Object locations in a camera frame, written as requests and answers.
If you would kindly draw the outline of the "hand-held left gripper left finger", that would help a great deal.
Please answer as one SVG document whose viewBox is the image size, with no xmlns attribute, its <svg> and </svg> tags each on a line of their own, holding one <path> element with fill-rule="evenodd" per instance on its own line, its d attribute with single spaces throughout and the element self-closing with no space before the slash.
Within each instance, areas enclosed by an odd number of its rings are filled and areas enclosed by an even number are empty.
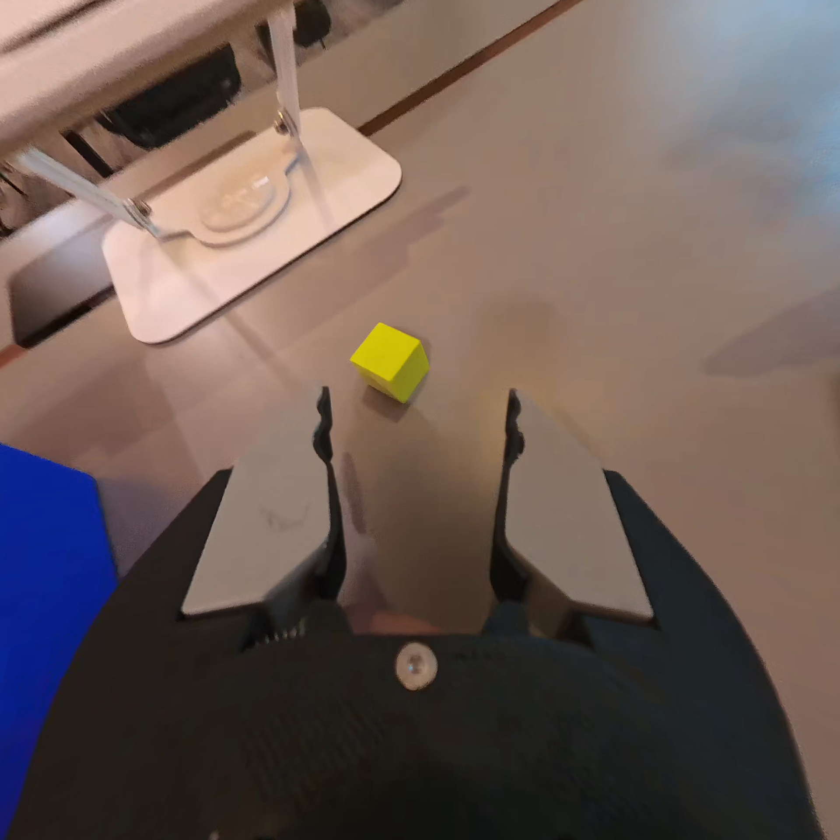
<svg viewBox="0 0 840 840">
<path fill-rule="evenodd" d="M 302 617 L 310 601 L 337 598 L 346 543 L 331 429 L 331 393 L 319 387 L 236 462 L 182 603 L 186 617 L 247 606 Z"/>
</svg>

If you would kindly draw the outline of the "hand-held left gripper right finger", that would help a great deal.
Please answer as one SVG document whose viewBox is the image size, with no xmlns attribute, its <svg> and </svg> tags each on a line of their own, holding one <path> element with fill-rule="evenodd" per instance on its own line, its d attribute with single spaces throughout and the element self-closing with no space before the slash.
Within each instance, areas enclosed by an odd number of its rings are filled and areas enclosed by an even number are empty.
<svg viewBox="0 0 840 840">
<path fill-rule="evenodd" d="M 654 610 L 596 456 L 521 389 L 508 395 L 492 530 L 496 601 L 561 638 L 577 617 L 649 625 Z"/>
</svg>

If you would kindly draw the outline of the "yellow foam cube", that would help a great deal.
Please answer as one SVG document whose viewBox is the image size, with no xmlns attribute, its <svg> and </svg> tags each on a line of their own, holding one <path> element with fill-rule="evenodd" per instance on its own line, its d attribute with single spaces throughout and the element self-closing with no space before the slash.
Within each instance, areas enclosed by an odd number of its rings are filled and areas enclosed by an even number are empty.
<svg viewBox="0 0 840 840">
<path fill-rule="evenodd" d="M 430 372 L 420 339 L 378 323 L 350 359 L 364 383 L 400 404 L 408 404 Z"/>
</svg>

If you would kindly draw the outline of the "blue plastic bin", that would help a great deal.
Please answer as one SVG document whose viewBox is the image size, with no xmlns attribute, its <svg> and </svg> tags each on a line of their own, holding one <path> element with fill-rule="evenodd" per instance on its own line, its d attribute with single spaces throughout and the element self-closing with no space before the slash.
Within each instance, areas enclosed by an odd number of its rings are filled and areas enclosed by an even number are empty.
<svg viewBox="0 0 840 840">
<path fill-rule="evenodd" d="M 3 836 L 57 686 L 117 583 L 95 478 L 3 444 Z"/>
</svg>

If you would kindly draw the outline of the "white laptop stand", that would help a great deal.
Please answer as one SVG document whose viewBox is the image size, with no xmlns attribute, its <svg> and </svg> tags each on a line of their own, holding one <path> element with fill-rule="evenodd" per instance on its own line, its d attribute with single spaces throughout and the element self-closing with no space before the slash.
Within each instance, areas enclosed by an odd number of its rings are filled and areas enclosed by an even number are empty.
<svg viewBox="0 0 840 840">
<path fill-rule="evenodd" d="M 266 20 L 273 127 L 146 198 L 92 183 L 36 145 Z M 399 187 L 399 162 L 327 109 L 299 109 L 293 1 L 3 1 L 2 158 L 105 222 L 101 255 L 135 339 L 170 343 Z"/>
</svg>

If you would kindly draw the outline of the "black flat tablet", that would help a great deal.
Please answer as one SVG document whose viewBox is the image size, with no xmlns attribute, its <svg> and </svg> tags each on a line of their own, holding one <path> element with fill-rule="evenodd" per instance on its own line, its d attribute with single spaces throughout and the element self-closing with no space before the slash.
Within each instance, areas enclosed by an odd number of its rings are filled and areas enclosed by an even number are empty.
<svg viewBox="0 0 840 840">
<path fill-rule="evenodd" d="M 15 343 L 32 348 L 116 296 L 100 222 L 18 270 L 8 284 Z"/>
</svg>

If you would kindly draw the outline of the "black bag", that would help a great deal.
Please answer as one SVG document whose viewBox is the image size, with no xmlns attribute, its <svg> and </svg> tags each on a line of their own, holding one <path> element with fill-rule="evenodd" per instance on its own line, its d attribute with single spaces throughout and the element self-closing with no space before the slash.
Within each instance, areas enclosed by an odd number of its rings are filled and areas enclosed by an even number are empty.
<svg viewBox="0 0 840 840">
<path fill-rule="evenodd" d="M 137 147 L 165 146 L 225 110 L 242 80 L 230 44 L 97 115 L 107 131 Z"/>
</svg>

